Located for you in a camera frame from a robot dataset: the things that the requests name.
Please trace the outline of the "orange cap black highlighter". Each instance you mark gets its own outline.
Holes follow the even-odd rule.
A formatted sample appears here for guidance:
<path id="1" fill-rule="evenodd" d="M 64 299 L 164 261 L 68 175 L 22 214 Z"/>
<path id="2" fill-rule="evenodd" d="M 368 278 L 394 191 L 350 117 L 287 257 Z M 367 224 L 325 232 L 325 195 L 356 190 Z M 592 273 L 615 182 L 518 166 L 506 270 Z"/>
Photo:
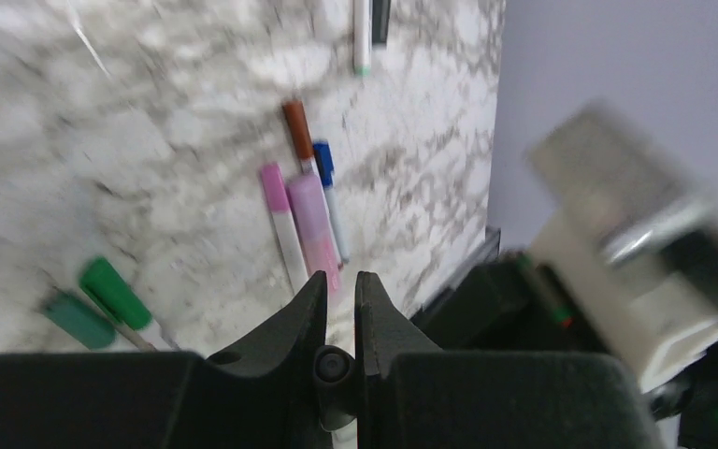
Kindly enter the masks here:
<path id="1" fill-rule="evenodd" d="M 371 1 L 371 43 L 385 46 L 389 35 L 391 0 Z"/>

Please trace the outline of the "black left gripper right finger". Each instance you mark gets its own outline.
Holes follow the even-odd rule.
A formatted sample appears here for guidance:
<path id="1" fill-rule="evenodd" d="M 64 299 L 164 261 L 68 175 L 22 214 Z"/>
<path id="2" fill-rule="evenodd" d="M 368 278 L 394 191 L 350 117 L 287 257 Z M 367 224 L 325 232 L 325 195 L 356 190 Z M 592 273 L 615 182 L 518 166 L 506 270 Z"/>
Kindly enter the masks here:
<path id="1" fill-rule="evenodd" d="M 446 351 L 393 304 L 380 277 L 355 284 L 362 448 L 658 448 L 625 367 L 577 352 Z"/>

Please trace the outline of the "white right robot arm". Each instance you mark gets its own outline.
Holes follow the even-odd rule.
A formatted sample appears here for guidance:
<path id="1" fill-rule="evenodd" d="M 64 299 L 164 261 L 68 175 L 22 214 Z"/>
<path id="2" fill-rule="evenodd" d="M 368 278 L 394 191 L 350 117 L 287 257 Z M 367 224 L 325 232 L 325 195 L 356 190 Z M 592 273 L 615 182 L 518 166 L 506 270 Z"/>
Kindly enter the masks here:
<path id="1" fill-rule="evenodd" d="M 554 267 L 523 261 L 483 243 L 411 322 L 446 349 L 609 353 Z M 679 446 L 718 448 L 718 343 L 648 400 L 655 418 L 679 417 Z"/>

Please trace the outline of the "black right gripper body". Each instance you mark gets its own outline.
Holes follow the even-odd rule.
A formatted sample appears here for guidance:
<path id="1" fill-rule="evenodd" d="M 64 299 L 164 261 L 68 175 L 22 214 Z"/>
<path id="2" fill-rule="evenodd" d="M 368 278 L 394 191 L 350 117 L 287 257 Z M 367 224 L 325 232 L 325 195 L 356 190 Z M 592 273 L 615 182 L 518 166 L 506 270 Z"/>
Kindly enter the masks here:
<path id="1" fill-rule="evenodd" d="M 553 267 L 522 252 L 472 268 L 411 322 L 447 350 L 607 352 Z"/>

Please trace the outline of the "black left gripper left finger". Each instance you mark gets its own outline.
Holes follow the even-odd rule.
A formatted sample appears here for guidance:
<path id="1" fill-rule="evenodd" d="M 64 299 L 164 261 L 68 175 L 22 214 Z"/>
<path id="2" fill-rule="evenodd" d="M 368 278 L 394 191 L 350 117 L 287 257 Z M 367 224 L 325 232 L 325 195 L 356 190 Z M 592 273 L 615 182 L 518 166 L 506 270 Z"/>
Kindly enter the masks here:
<path id="1" fill-rule="evenodd" d="M 0 448 L 324 448 L 313 275 L 240 340 L 191 352 L 0 355 Z"/>

